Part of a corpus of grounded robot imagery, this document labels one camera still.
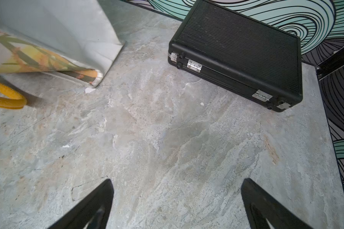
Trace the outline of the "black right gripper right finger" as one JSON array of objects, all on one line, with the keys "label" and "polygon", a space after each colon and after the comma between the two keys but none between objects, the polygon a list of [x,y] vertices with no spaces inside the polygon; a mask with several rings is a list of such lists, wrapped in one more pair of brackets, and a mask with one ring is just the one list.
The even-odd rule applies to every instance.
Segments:
[{"label": "black right gripper right finger", "polygon": [[310,229],[252,179],[241,185],[241,196],[252,229]]}]

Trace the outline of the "white canvas tote bag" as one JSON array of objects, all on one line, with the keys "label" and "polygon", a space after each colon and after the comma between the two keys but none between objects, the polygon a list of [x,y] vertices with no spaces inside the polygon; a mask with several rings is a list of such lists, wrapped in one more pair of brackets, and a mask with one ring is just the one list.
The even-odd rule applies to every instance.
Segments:
[{"label": "white canvas tote bag", "polygon": [[122,47],[98,1],[0,1],[0,73],[45,72],[94,88]]}]

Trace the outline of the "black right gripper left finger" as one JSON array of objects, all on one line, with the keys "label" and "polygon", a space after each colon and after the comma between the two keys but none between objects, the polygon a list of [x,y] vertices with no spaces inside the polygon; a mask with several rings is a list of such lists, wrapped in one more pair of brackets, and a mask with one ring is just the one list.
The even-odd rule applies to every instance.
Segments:
[{"label": "black right gripper left finger", "polygon": [[110,217],[113,197],[112,182],[106,179],[50,228],[105,229]]}]

